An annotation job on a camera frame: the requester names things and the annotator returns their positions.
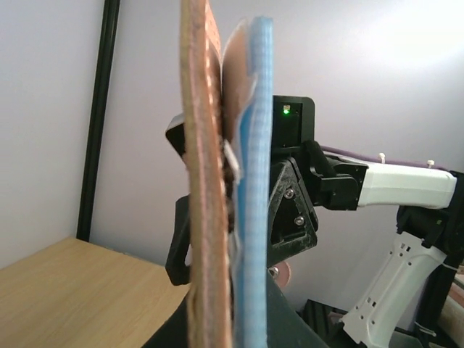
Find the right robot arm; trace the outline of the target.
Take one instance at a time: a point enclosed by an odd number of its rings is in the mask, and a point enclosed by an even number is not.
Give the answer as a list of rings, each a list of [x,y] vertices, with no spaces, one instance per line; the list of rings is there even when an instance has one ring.
[[[241,179],[236,227],[257,217],[268,266],[314,247],[316,207],[355,211],[396,205],[397,237],[365,295],[338,323],[332,310],[306,303],[294,314],[279,286],[269,283],[270,347],[390,347],[397,323],[418,284],[426,291],[417,322],[426,346],[444,305],[441,283],[450,285],[463,256],[463,174],[435,165],[386,161],[321,146],[314,139],[311,98],[274,96],[272,139],[263,174]]]

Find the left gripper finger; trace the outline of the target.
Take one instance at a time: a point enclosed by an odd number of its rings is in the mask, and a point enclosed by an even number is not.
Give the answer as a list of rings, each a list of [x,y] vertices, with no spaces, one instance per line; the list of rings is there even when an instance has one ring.
[[[197,281],[145,347],[324,347],[266,270],[242,285]]]

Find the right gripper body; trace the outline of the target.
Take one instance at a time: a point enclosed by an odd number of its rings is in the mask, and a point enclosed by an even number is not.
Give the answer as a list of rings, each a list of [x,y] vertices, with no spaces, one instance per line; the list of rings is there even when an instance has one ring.
[[[368,166],[325,154],[316,141],[289,150],[275,150],[277,158],[293,157],[298,164],[314,209],[355,211]]]

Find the pink leather card holder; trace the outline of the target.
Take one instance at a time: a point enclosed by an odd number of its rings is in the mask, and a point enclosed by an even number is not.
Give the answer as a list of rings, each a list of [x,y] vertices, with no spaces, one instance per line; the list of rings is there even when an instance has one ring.
[[[273,21],[226,43],[208,1],[182,1],[180,76],[189,183],[190,347],[268,345]]]

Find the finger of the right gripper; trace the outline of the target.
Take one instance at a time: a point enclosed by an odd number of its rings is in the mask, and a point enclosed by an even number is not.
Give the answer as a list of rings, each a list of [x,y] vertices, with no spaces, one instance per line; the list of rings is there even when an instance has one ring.
[[[293,157],[270,166],[267,266],[317,245],[318,217]]]
[[[189,283],[190,266],[186,256],[190,247],[189,195],[175,202],[175,222],[173,237],[168,250],[165,269],[174,286]]]

